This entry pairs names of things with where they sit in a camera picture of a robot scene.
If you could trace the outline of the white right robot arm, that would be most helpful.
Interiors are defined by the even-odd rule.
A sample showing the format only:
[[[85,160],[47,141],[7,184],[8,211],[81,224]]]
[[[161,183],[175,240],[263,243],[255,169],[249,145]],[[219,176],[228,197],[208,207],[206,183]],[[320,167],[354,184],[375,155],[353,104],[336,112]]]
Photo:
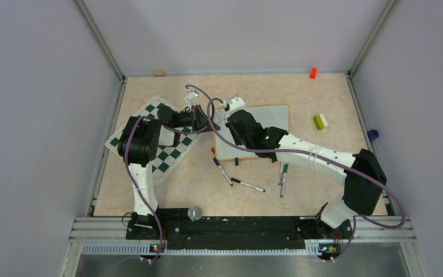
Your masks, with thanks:
[[[246,110],[231,114],[226,127],[240,149],[253,150],[258,157],[273,162],[307,167],[343,185],[343,195],[326,203],[318,214],[315,230],[319,236],[330,238],[347,219],[373,214],[386,176],[371,151],[361,149],[352,154],[308,143],[287,130],[263,127]]]

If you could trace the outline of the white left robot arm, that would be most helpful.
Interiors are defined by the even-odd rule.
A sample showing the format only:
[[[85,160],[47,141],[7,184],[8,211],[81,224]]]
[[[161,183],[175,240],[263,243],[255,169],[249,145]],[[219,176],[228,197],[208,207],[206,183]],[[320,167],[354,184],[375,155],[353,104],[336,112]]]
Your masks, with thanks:
[[[118,154],[132,180],[132,221],[147,238],[156,238],[162,231],[162,223],[156,215],[159,204],[153,188],[152,162],[160,146],[177,147],[180,144],[179,128],[189,128],[188,134],[213,131],[208,116],[199,105],[183,111],[162,106],[158,108],[156,118],[130,117],[117,145]]]

